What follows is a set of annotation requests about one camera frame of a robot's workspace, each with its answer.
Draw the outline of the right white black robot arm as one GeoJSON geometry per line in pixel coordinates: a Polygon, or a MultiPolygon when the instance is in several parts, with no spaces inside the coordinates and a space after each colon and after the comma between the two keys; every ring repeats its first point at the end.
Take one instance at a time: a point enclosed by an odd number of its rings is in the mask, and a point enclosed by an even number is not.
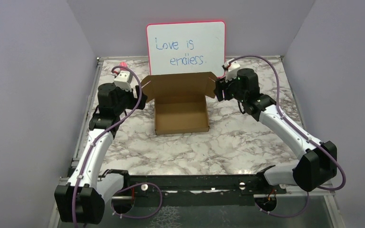
{"type": "Polygon", "coordinates": [[[240,69],[233,78],[217,79],[214,93],[218,101],[237,100],[243,114],[272,130],[298,159],[295,165],[271,166],[258,172],[261,177],[255,180],[255,187],[259,192],[267,193],[280,184],[297,185],[310,192],[337,175],[336,146],[307,133],[271,96],[261,93],[253,69],[240,69]]]}

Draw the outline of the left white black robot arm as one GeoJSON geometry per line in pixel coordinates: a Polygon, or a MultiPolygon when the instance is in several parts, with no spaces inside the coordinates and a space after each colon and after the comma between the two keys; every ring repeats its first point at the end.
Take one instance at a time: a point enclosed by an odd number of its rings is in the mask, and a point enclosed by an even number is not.
{"type": "Polygon", "coordinates": [[[87,144],[78,165],[66,184],[57,185],[54,192],[61,221],[75,226],[101,222],[110,190],[119,195],[129,192],[130,181],[121,174],[112,174],[103,184],[98,177],[119,126],[135,110],[143,110],[147,100],[141,84],[123,90],[115,83],[104,83],[98,87],[97,98],[98,105],[88,124],[87,144]]]}

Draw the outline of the brown cardboard box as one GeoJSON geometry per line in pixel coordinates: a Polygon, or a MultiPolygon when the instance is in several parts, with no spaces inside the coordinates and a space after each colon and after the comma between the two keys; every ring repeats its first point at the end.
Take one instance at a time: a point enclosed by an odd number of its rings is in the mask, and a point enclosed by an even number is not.
{"type": "Polygon", "coordinates": [[[202,133],[210,129],[206,99],[214,98],[212,72],[148,75],[142,81],[147,101],[154,101],[156,135],[202,133]]]}

